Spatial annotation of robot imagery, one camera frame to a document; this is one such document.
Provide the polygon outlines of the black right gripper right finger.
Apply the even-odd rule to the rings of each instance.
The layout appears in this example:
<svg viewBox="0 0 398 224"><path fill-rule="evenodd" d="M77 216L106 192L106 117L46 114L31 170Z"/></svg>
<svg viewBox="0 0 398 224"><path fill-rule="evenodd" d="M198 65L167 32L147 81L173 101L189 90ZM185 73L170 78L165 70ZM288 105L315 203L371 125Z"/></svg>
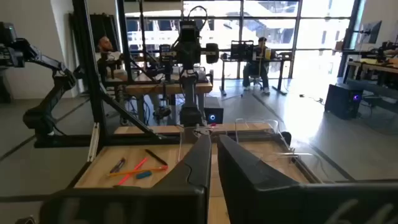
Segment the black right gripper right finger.
<svg viewBox="0 0 398 224"><path fill-rule="evenodd" d="M398 224L398 183L304 184L228 136L218 170L231 224Z"/></svg>

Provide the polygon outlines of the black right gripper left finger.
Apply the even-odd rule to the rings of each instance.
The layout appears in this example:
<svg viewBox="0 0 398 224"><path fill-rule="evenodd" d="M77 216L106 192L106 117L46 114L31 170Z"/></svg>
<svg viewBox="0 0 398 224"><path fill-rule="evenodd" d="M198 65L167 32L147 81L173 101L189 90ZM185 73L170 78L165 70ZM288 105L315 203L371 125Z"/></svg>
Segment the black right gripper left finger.
<svg viewBox="0 0 398 224"><path fill-rule="evenodd" d="M40 224L206 224L211 138L202 135L153 187L66 189L45 201Z"/></svg>

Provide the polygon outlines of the orange pencil with red cap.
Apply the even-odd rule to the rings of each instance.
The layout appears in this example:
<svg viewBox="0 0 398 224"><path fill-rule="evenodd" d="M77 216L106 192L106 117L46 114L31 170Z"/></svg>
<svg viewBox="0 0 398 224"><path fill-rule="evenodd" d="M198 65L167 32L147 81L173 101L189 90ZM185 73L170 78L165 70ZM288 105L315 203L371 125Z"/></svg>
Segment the orange pencil with red cap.
<svg viewBox="0 0 398 224"><path fill-rule="evenodd" d="M125 172L114 172L114 173L109 173L106 176L107 177L116 177L120 175L130 175L130 174L139 174L143 172L157 172L157 171L164 171L167 170L169 167L168 166L161 166L161 167L155 167L155 168L150 168L150 169L138 169L138 170L130 170L130 171L125 171Z"/></svg>

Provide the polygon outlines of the black pen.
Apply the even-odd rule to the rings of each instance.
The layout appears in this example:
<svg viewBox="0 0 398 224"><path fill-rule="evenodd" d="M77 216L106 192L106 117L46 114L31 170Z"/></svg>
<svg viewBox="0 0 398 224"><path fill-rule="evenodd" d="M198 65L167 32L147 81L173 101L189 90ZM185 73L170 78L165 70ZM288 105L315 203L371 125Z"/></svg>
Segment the black pen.
<svg viewBox="0 0 398 224"><path fill-rule="evenodd" d="M155 154L154 152L152 152L149 149L145 149L146 153L148 153L148 155L150 155L151 157L153 157L156 161L158 161L159 163L161 163L163 166L168 166L168 163L165 162L163 159L161 159L157 154Z"/></svg>

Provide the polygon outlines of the purple pen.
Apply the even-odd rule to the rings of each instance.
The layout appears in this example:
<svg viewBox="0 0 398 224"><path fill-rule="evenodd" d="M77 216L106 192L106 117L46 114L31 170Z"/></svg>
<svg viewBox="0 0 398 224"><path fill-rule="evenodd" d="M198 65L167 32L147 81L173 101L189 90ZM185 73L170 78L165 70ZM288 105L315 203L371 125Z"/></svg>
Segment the purple pen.
<svg viewBox="0 0 398 224"><path fill-rule="evenodd" d="M122 157L117 163L116 165L113 166L113 168L110 170L110 174L112 173L116 173L119 172L121 170L121 168L123 167L123 165L125 164L126 159L124 157Z"/></svg>

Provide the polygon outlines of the wooden workbench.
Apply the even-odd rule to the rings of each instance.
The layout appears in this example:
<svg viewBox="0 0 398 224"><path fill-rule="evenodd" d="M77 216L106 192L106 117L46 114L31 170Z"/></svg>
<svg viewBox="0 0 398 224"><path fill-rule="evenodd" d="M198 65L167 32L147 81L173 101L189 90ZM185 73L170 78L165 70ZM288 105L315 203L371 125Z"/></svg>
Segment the wooden workbench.
<svg viewBox="0 0 398 224"><path fill-rule="evenodd" d="M193 119L193 113L184 113L187 118L190 118L190 126L194 126L193 122L196 121L197 124L201 126L205 125L205 114L204 114L204 97L206 93L209 93L213 89L213 85L211 82L206 83L197 83L192 90L192 95L194 99L197 99L197 102L193 102L194 105L197 106L197 114L201 113L201 119L195 118ZM165 93L167 96L177 95L177 94L185 94L188 96L188 88L183 88L178 83L166 84L165 82L161 83L139 83L138 85L127 85L125 87L125 92L128 95L135 96L138 100L137 102L137 112L138 118L142 122L146 122L146 116L144 112L144 96L149 94L160 95Z"/></svg>

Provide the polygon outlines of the black monitor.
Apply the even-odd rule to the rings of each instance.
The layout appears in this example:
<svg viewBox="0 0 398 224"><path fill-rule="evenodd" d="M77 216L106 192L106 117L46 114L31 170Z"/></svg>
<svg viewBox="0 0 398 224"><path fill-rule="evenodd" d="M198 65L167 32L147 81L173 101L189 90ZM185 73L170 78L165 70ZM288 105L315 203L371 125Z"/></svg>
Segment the black monitor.
<svg viewBox="0 0 398 224"><path fill-rule="evenodd" d="M364 44L375 44L379 35L382 21L363 24L361 41Z"/></svg>
<svg viewBox="0 0 398 224"><path fill-rule="evenodd" d="M230 58L237 62L252 60L254 49L253 40L232 40Z"/></svg>

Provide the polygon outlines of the black computer tower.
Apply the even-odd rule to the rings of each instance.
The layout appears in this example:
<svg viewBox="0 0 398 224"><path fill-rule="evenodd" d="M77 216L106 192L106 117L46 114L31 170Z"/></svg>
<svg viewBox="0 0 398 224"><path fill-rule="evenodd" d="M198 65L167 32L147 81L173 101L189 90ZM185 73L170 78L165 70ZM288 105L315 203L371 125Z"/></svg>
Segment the black computer tower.
<svg viewBox="0 0 398 224"><path fill-rule="evenodd" d="M329 84L325 111L340 119L355 119L363 97L363 90L344 83Z"/></svg>
<svg viewBox="0 0 398 224"><path fill-rule="evenodd" d="M220 100L214 96L206 96L204 98L204 112L207 123L223 124L224 108L220 104Z"/></svg>

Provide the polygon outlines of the office chair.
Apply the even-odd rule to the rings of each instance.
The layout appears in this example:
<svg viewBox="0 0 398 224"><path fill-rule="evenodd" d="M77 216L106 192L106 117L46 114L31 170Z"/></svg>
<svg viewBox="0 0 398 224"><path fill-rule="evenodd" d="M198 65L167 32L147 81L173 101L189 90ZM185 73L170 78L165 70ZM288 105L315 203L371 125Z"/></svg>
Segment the office chair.
<svg viewBox="0 0 398 224"><path fill-rule="evenodd" d="M250 75L249 76L249 87L258 86L260 90L263 90L262 78L260 75Z"/></svg>

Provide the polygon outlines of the person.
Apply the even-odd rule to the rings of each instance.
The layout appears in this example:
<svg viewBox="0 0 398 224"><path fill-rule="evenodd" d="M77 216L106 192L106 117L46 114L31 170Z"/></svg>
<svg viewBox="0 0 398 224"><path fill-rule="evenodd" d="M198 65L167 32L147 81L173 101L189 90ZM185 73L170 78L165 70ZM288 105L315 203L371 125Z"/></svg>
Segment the person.
<svg viewBox="0 0 398 224"><path fill-rule="evenodd" d="M266 41L267 39L265 37L260 37L258 39L258 44L254 46L254 52L258 55L265 53L267 49ZM260 77L262 80L262 92L265 95L269 95L268 67L269 63L265 62L263 59L247 62L243 69L244 91L250 89L250 77Z"/></svg>
<svg viewBox="0 0 398 224"><path fill-rule="evenodd" d="M114 50L113 45L107 36L102 36L101 38L99 38L97 47L101 54L108 55L108 59L113 59L113 60L122 59L123 54L121 52ZM108 78L113 78L115 80L118 81L121 80L124 82L128 81L127 72L122 68L122 66L120 66L119 69L115 68L113 71L111 71L110 68L107 68L107 70L108 70L107 74Z"/></svg>

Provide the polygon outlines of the black office desk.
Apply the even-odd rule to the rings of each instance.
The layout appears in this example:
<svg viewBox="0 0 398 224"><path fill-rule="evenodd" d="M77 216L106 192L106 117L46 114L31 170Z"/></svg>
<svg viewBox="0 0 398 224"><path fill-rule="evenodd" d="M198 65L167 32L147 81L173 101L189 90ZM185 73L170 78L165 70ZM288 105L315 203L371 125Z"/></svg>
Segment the black office desk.
<svg viewBox="0 0 398 224"><path fill-rule="evenodd" d="M276 54L275 57L271 57L270 59L264 59L265 62L277 62L280 63L280 69L279 69L279 77L278 77L278 84L277 86L272 86L272 88L277 91L278 93L282 95L286 95L287 92L282 91L282 80L283 78L283 72L284 72L284 64L285 62L290 62L290 64L293 64L293 52L290 49L268 49L271 52L277 52L281 51L281 53ZM222 96L226 96L226 92L224 90L224 81L225 81L225 74L224 74L224 69L225 69L225 63L226 62L247 62L249 59L247 58L247 53L241 54L241 53L234 53L232 56L227 53L223 53L220 56L220 60L222 61L222 75L221 75L221 86L220 86L220 92Z"/></svg>

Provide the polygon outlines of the wooden work table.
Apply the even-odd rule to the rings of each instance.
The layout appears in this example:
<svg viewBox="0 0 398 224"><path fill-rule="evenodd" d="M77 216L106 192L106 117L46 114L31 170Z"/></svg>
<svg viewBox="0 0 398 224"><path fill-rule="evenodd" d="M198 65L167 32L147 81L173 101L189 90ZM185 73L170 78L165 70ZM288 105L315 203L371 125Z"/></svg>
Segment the wooden work table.
<svg viewBox="0 0 398 224"><path fill-rule="evenodd" d="M349 61L343 83L398 101L398 65Z"/></svg>

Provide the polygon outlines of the black table edge bracket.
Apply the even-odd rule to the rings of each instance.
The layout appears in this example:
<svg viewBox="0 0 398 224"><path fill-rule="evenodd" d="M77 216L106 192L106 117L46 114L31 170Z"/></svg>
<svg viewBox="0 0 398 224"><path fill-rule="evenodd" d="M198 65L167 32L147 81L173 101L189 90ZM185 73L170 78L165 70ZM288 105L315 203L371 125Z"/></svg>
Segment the black table edge bracket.
<svg viewBox="0 0 398 224"><path fill-rule="evenodd" d="M285 141L286 145L290 146L291 141L292 141L292 135L288 131L282 131L280 132L280 135L282 136L283 140Z"/></svg>

